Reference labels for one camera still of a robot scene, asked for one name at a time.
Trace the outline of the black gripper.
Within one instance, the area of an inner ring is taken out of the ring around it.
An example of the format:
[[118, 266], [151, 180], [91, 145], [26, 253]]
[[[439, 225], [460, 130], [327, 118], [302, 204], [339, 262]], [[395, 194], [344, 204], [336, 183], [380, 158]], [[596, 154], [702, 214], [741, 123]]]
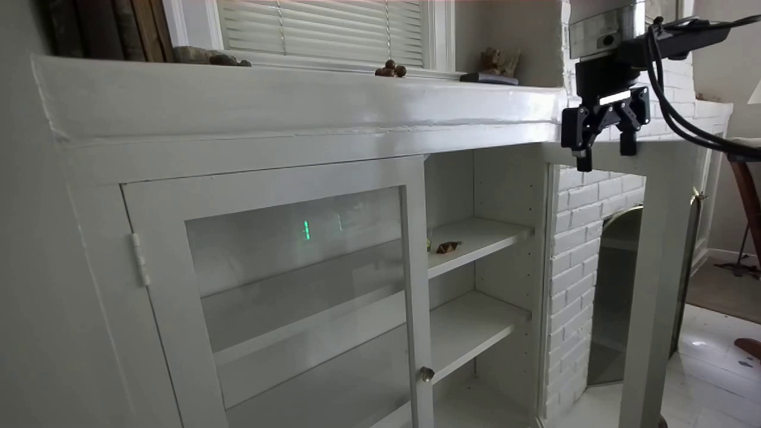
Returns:
[[592, 142], [605, 126], [620, 130], [620, 154], [638, 154], [638, 130], [649, 121], [649, 91], [635, 85], [639, 67], [596, 58], [575, 64], [577, 108], [560, 112], [560, 145], [575, 153], [577, 171], [592, 171]]

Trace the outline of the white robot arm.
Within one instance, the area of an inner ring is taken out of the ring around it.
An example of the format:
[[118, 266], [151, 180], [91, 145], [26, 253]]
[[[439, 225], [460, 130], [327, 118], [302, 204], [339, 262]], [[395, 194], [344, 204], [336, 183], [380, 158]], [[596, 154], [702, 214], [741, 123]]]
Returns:
[[665, 126], [679, 139], [703, 149], [758, 160], [761, 149], [708, 133], [682, 116], [665, 96], [665, 59], [687, 59], [693, 51], [723, 42], [733, 29], [752, 26], [755, 14], [733, 21], [708, 19], [652, 19], [635, 24], [638, 10], [633, 5], [596, 13], [588, 17], [582, 32], [582, 48], [575, 52], [575, 96], [577, 105], [560, 112], [560, 145], [573, 153], [575, 170], [592, 170], [592, 145], [596, 136], [615, 126], [620, 133], [620, 154], [635, 158], [638, 130], [649, 123], [649, 96]]

